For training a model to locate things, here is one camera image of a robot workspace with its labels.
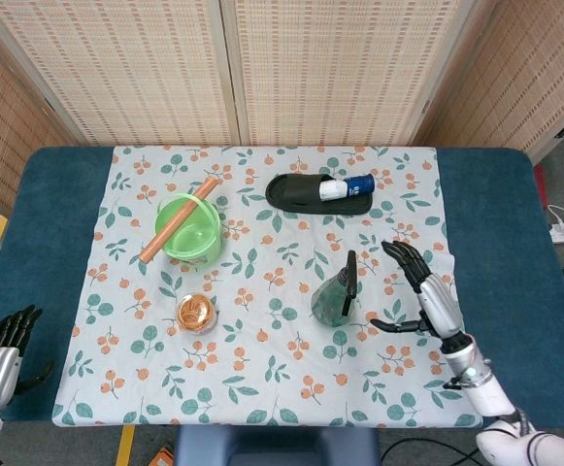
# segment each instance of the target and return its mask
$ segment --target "green glass bottle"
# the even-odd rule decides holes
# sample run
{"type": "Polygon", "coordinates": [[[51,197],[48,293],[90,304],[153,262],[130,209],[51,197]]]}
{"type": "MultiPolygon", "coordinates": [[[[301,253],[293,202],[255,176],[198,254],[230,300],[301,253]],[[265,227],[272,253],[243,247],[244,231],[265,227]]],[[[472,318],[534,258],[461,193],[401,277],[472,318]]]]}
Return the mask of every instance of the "green glass bottle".
{"type": "Polygon", "coordinates": [[[324,282],[312,295],[312,312],[324,325],[339,327],[350,320],[353,299],[357,295],[357,259],[350,250],[347,266],[324,282]]]}

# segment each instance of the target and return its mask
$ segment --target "green plastic basket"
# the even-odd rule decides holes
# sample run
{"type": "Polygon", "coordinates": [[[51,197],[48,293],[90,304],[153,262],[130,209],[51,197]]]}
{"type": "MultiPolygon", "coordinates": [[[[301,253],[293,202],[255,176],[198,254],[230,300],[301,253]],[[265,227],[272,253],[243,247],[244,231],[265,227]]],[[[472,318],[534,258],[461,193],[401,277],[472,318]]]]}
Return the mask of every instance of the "green plastic basket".
{"type": "Polygon", "coordinates": [[[221,220],[215,206],[190,194],[180,193],[169,204],[158,204],[156,233],[174,216],[189,199],[198,207],[184,221],[163,246],[167,255],[192,265],[208,265],[221,254],[221,220]]]}

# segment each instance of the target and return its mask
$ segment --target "floral tablecloth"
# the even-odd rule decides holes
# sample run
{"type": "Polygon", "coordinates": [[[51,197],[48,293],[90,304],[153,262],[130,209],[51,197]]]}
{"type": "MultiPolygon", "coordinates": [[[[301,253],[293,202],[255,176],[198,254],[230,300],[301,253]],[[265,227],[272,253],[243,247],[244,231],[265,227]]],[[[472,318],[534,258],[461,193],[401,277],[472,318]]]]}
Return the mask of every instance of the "floral tablecloth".
{"type": "Polygon", "coordinates": [[[209,423],[471,426],[427,334],[387,335],[368,320],[418,316],[415,295],[380,241],[418,248],[455,294],[436,151],[428,148],[116,147],[81,301],[53,409],[58,425],[209,423]],[[264,198],[276,174],[372,173],[364,216],[307,216],[264,198]],[[207,176],[222,220],[218,262],[198,269],[138,253],[158,203],[207,176]],[[357,251],[359,294],[349,325],[312,316],[312,294],[357,251]],[[204,292],[218,325],[197,337],[174,320],[204,292]]]}

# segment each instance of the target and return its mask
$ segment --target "orange rolling pin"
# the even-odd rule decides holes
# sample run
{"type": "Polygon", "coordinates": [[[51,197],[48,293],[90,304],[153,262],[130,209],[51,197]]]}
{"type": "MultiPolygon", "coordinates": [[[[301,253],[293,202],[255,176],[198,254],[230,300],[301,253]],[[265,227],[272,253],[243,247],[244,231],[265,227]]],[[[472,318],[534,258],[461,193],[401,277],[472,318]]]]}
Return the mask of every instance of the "orange rolling pin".
{"type": "MultiPolygon", "coordinates": [[[[216,178],[208,177],[204,180],[200,187],[193,193],[193,196],[197,197],[199,200],[203,201],[206,197],[215,189],[218,185],[216,178]]],[[[152,238],[148,245],[139,254],[139,260],[148,264],[155,256],[156,253],[163,248],[163,245],[172,237],[172,235],[180,228],[184,221],[193,214],[193,211],[197,208],[195,204],[190,199],[187,200],[179,211],[176,212],[174,216],[165,224],[161,231],[152,238]]]]}

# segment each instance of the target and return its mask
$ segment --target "white cable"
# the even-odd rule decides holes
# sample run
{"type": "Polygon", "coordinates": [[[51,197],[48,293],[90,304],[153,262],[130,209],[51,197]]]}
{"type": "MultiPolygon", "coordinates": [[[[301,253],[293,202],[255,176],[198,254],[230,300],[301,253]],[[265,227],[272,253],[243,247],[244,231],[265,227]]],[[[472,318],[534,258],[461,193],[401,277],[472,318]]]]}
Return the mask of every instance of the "white cable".
{"type": "Polygon", "coordinates": [[[560,206],[556,206],[554,204],[548,204],[547,205],[547,210],[550,211],[553,214],[553,216],[555,216],[555,218],[557,218],[558,223],[564,224],[564,221],[562,220],[562,218],[560,218],[559,215],[556,214],[553,209],[558,209],[558,210],[564,212],[564,208],[560,207],[560,206]]]}

